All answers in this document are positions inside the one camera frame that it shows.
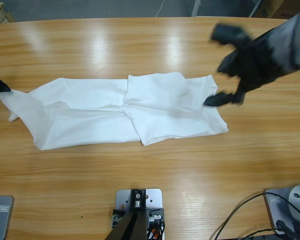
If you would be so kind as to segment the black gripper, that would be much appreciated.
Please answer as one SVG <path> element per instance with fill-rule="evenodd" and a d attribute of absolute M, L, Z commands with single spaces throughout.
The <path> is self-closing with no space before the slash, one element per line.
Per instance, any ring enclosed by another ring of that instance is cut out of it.
<path fill-rule="evenodd" d="M 229 77 L 239 77 L 234 93 L 219 92 L 209 96 L 203 103 L 208 107 L 220 107 L 226 104 L 242 104 L 247 92 L 274 82 L 285 76 L 290 67 L 290 41 L 271 41 L 269 37 L 252 40 L 217 39 L 221 45 L 231 44 L 236 50 L 227 55 L 217 71 Z"/>

